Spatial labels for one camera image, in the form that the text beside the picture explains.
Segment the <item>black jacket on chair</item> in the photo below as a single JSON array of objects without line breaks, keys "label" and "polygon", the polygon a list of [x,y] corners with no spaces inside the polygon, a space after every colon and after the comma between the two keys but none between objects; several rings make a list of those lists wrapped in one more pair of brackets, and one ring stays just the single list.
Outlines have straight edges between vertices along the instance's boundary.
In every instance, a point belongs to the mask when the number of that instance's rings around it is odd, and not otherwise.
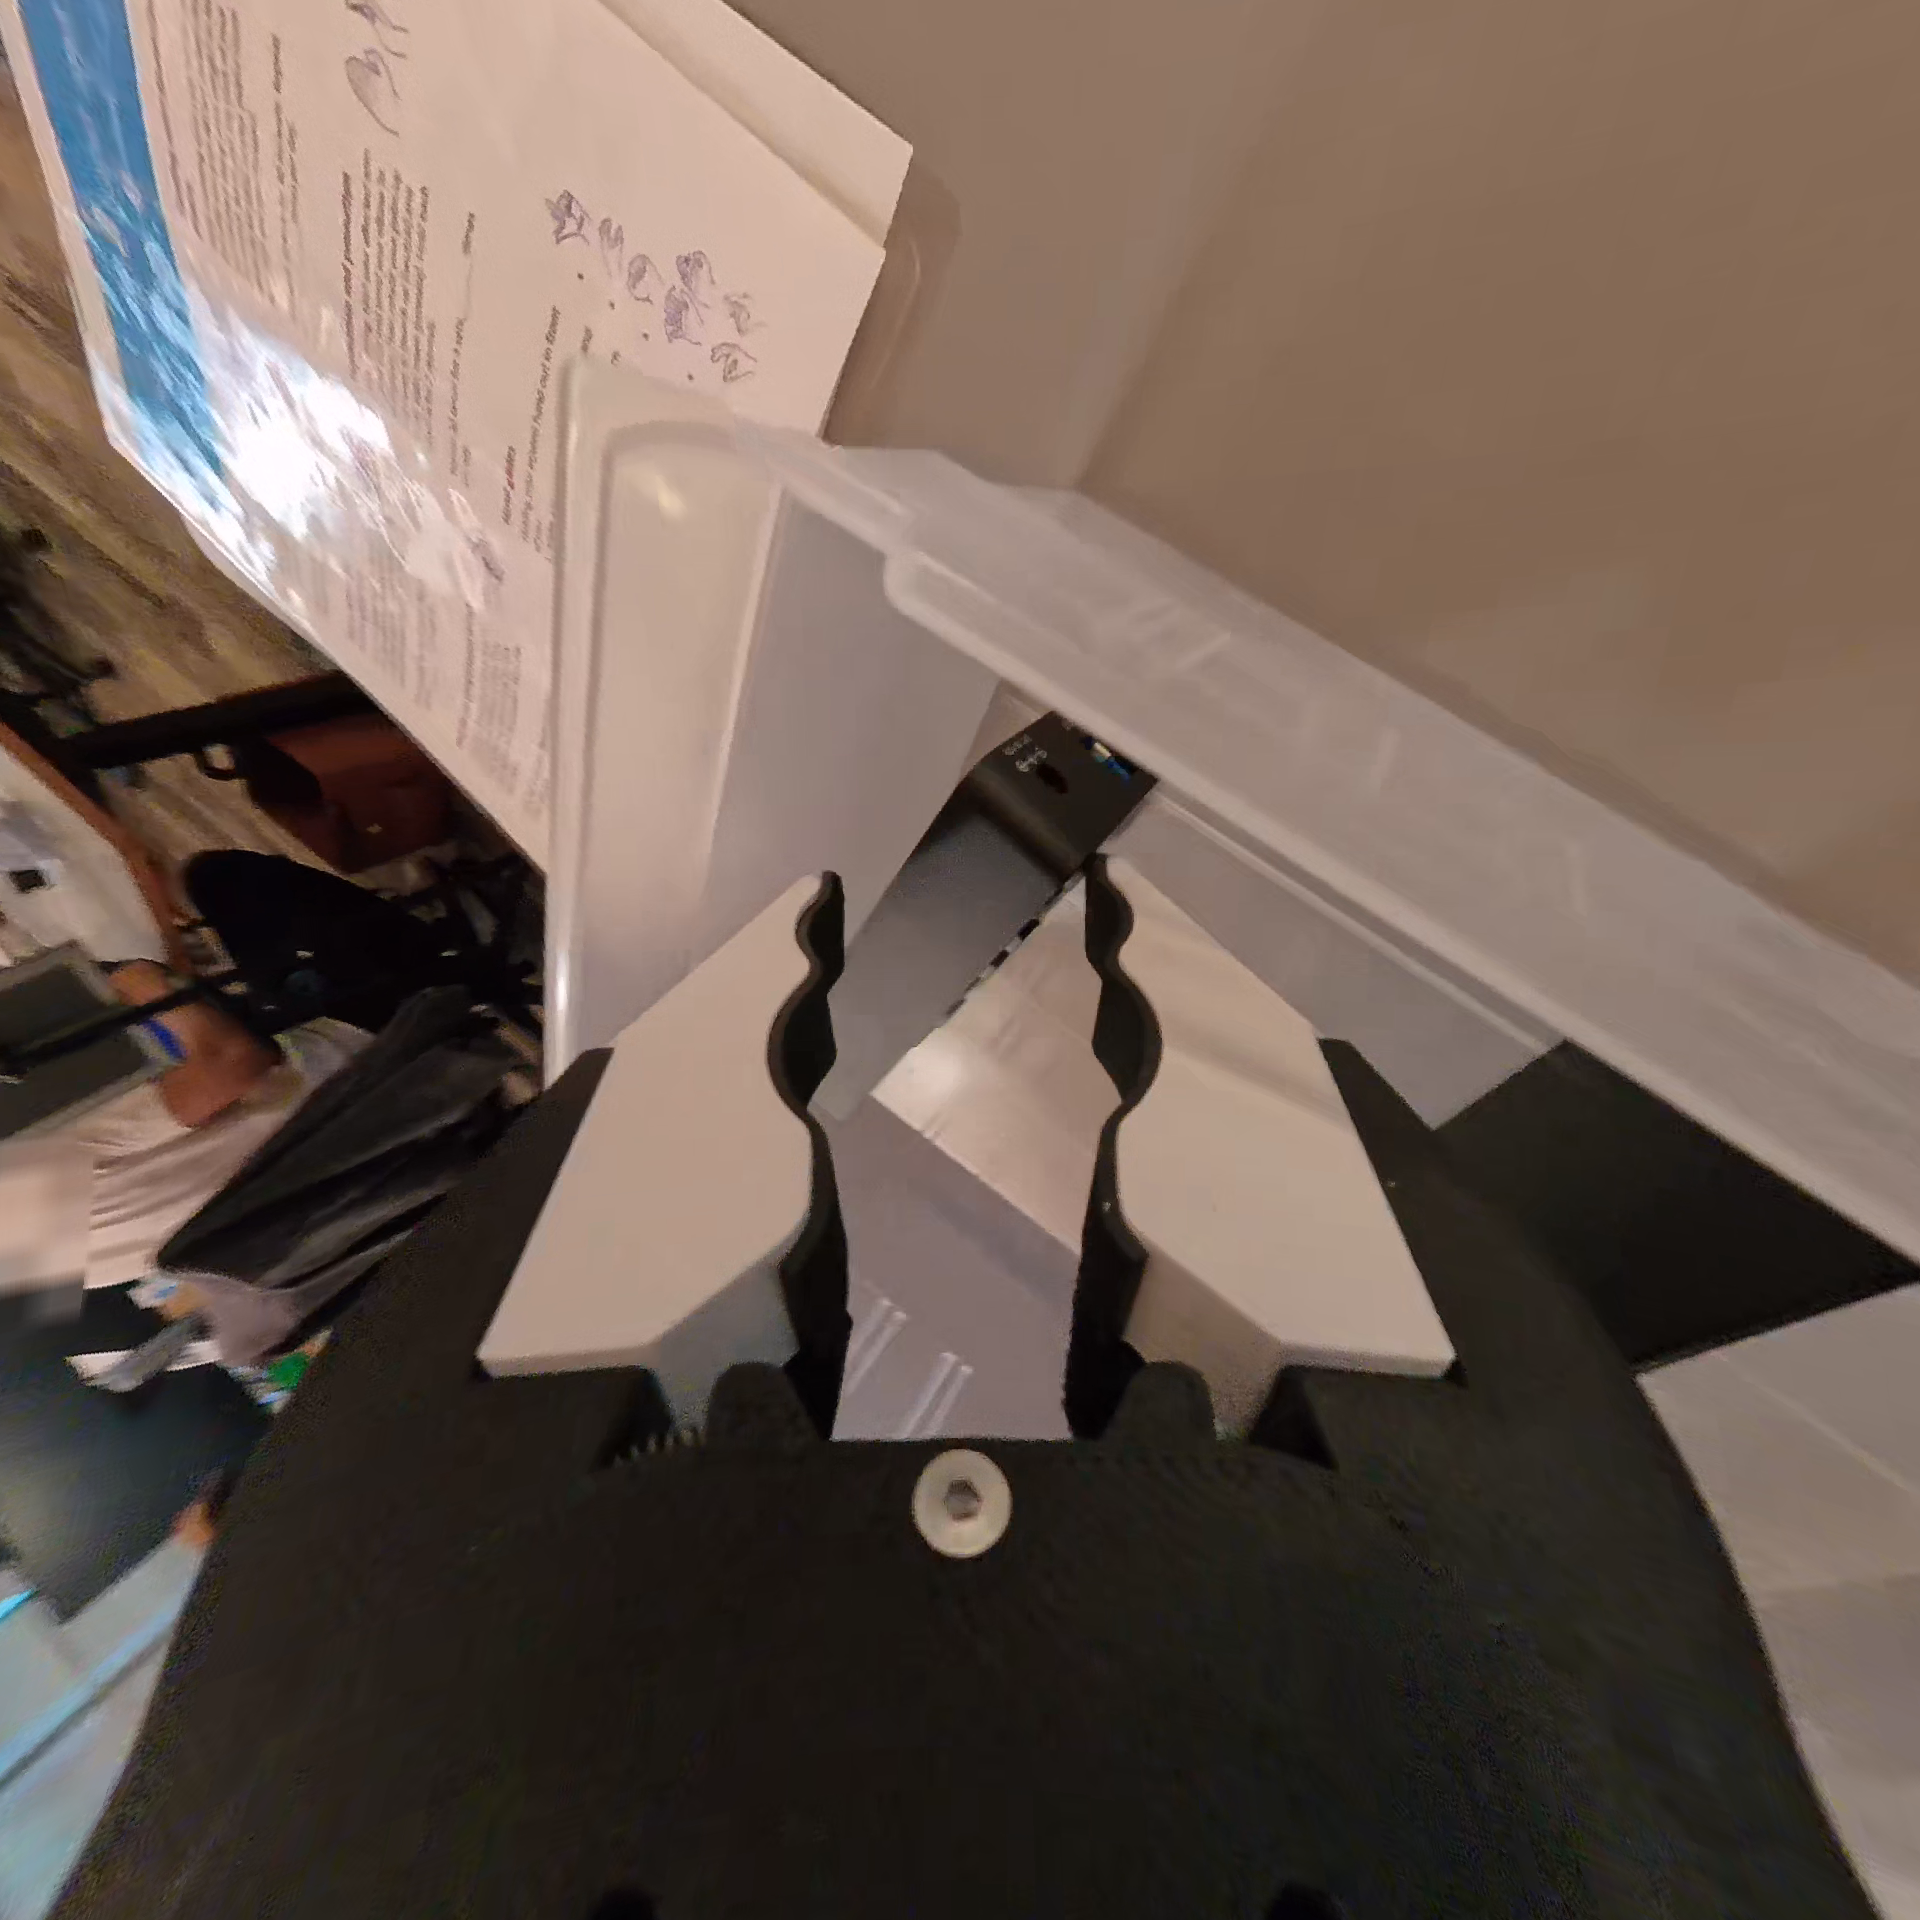
[{"label": "black jacket on chair", "polygon": [[285,1352],[344,1308],[500,1137],[516,1066],[481,1005],[437,988],[310,1090],[158,1255],[224,1364]]}]

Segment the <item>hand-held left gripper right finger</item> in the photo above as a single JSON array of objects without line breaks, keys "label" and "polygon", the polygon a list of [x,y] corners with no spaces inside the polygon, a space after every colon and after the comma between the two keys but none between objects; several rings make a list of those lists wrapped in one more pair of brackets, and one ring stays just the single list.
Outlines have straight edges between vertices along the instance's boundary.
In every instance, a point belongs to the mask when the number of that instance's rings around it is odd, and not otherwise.
[{"label": "hand-held left gripper right finger", "polygon": [[1456,1348],[1305,1015],[1125,857],[1086,878],[1094,1140],[1064,1418],[1181,1364],[1217,1433],[1297,1369],[1441,1381]]}]

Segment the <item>black silver USB hub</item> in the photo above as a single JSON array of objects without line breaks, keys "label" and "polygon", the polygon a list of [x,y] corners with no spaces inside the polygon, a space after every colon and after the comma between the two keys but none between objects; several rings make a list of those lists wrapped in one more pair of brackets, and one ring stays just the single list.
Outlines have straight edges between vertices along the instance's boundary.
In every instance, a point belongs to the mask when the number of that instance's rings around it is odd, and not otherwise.
[{"label": "black silver USB hub", "polygon": [[851,938],[830,999],[833,1064],[811,1109],[846,1120],[1153,789],[1142,762],[1056,710],[996,741]]}]

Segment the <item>black office chair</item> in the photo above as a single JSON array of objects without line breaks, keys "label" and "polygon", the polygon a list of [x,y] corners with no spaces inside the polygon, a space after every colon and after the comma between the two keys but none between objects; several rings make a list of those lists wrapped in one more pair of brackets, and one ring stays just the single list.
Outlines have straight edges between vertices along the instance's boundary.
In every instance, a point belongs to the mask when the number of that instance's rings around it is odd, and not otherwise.
[{"label": "black office chair", "polygon": [[334,1020],[383,1030],[425,991],[457,991],[527,1026],[536,1021],[536,892],[516,854],[422,858],[422,880],[379,892],[285,854],[240,848],[191,854],[179,872],[187,917],[244,984],[273,1033]]}]

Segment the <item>clear plastic bin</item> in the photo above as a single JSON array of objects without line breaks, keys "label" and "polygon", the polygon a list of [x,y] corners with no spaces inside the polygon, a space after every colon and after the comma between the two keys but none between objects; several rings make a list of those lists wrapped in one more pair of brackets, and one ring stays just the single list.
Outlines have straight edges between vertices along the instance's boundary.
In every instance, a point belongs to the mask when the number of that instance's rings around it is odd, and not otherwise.
[{"label": "clear plastic bin", "polygon": [[[1916,984],[1083,501],[569,377],[551,1063],[788,884],[846,936],[1000,684],[1163,776],[1123,834],[1280,991],[1275,896],[1916,1252]],[[1873,1916],[1691,1476],[1572,1286],[1323,1050],[1456,1348],[1256,1430],[833,1442],[768,1364],[615,1471],[635,1575],[555,1841],[657,1916]]]}]

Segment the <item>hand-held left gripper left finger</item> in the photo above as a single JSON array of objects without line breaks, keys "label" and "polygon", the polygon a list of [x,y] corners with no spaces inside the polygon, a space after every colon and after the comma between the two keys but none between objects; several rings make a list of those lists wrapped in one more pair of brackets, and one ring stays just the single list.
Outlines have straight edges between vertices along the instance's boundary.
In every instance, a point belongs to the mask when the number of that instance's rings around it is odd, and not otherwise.
[{"label": "hand-held left gripper left finger", "polygon": [[830,1433],[847,1230],[811,1100],[833,1064],[843,881],[788,884],[606,1049],[476,1359],[496,1378],[641,1369],[671,1425],[768,1364]]}]

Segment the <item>printed paper sheets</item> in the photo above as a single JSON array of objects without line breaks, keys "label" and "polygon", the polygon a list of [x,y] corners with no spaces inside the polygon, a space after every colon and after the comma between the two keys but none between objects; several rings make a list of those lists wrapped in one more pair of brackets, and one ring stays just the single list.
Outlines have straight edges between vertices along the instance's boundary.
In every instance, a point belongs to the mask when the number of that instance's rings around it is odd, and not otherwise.
[{"label": "printed paper sheets", "polygon": [[729,5],[24,1],[108,441],[534,863],[569,368],[825,423],[911,148]]}]

